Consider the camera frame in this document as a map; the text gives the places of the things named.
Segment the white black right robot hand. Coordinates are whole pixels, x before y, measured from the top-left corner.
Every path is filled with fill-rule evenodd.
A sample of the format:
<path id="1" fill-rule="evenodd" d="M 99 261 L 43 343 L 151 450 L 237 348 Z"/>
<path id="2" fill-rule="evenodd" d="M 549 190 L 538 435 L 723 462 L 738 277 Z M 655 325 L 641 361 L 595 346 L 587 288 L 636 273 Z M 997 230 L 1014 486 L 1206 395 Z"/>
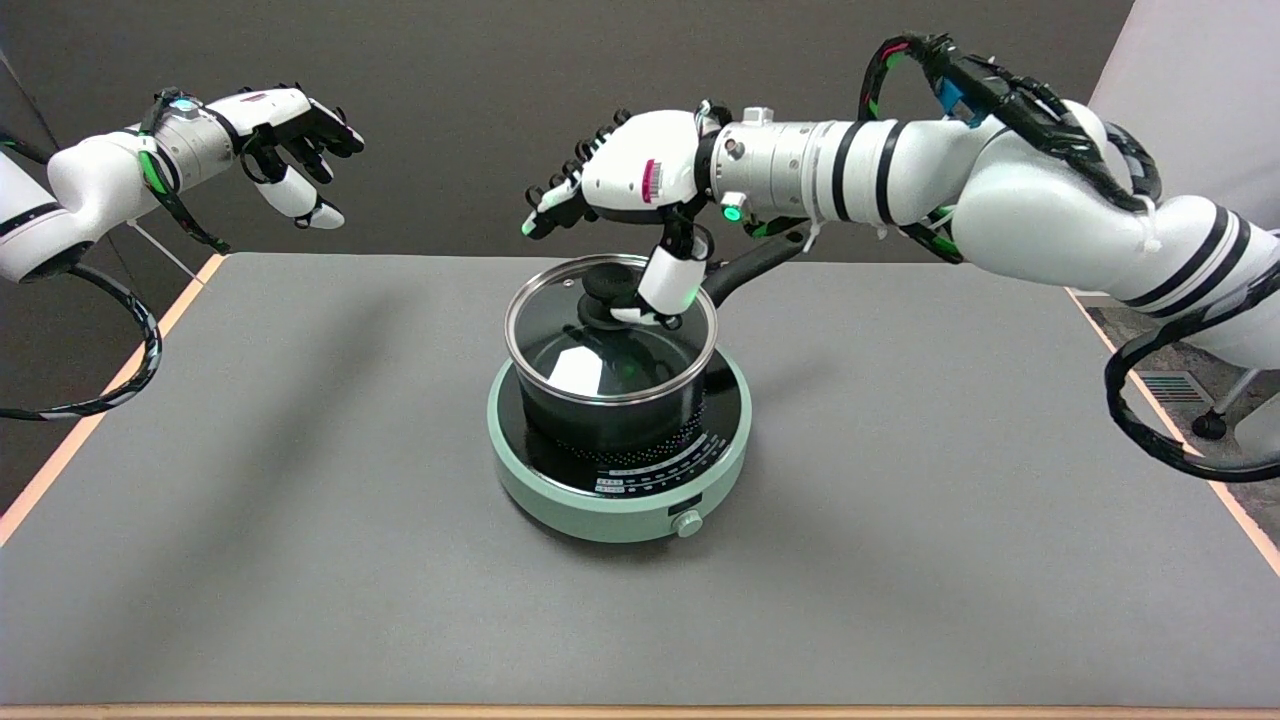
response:
<path id="1" fill-rule="evenodd" d="M 521 231 L 530 240 L 581 220 L 663 229 L 637 283 L 599 301 L 594 314 L 604 325 L 675 331 L 694 305 L 714 252 L 695 219 L 708 200 L 710 146 L 731 118 L 710 101 L 695 111 L 617 111 L 613 124 L 576 146 L 547 188 L 526 188 L 531 211 Z"/>

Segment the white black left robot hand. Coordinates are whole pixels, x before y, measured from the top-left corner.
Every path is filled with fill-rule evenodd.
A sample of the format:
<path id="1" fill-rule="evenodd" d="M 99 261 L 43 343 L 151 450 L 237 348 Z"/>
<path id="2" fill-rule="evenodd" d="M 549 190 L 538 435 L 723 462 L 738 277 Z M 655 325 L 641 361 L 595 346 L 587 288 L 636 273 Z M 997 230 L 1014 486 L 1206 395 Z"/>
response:
<path id="1" fill-rule="evenodd" d="M 365 150 L 364 136 L 346 119 L 298 87 L 280 86 L 239 99 L 262 115 L 250 123 L 239 155 L 242 169 L 262 199 L 298 229 L 333 231 L 346 217 L 316 184 L 333 182 L 326 160 Z"/>

